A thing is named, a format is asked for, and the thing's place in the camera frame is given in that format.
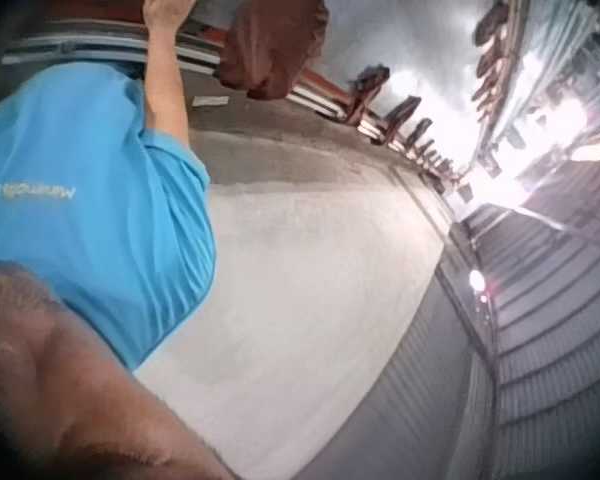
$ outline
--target blue sleeve cuff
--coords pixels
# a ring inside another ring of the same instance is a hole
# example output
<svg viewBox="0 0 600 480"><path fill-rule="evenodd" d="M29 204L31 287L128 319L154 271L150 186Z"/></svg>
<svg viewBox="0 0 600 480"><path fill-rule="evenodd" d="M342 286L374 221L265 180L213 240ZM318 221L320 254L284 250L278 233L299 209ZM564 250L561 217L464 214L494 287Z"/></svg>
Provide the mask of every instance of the blue sleeve cuff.
<svg viewBox="0 0 600 480"><path fill-rule="evenodd" d="M200 180L203 190L206 190L211 182L207 169L190 148L184 146L174 136L158 130L145 129L141 134L141 140L145 147L156 148L185 163Z"/></svg>

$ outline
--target person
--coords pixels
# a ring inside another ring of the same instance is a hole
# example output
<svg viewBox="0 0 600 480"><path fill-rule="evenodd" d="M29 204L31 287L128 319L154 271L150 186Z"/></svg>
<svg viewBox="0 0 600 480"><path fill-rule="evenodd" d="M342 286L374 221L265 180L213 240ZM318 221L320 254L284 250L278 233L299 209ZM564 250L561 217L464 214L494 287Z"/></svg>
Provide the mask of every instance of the person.
<svg viewBox="0 0 600 480"><path fill-rule="evenodd" d="M145 0L144 88L70 63L0 103L0 437L42 478L236 478L131 373L215 271L175 52L194 2Z"/></svg>

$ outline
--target shirt logo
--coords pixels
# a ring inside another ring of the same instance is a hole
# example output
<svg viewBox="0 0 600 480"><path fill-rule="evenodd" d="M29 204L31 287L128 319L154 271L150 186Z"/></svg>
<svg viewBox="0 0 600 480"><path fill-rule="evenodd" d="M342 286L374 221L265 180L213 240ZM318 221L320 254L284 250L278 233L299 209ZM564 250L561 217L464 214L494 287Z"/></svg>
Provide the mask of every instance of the shirt logo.
<svg viewBox="0 0 600 480"><path fill-rule="evenodd" d="M22 195L36 195L54 197L60 200L71 200L76 188L71 189L60 185L29 185L28 183L2 183L0 184L0 197L13 200Z"/></svg>

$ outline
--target blue shirt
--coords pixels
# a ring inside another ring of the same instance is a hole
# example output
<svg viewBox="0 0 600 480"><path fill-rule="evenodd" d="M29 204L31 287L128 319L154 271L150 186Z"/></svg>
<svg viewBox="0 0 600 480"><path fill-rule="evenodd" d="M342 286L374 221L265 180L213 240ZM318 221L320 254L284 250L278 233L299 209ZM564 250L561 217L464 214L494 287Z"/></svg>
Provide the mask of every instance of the blue shirt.
<svg viewBox="0 0 600 480"><path fill-rule="evenodd" d="M0 261L32 270L135 369L203 301L209 176L144 127L110 66L47 69L0 103Z"/></svg>

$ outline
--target skin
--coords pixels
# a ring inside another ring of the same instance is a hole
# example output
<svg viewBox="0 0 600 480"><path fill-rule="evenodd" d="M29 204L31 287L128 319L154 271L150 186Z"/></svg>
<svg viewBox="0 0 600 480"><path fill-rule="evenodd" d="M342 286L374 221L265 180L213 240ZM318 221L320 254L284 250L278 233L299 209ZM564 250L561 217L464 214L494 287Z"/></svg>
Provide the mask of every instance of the skin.
<svg viewBox="0 0 600 480"><path fill-rule="evenodd" d="M193 0L147 0L147 126L188 145L175 35ZM0 435L54 479L236 478L35 276L0 264Z"/></svg>

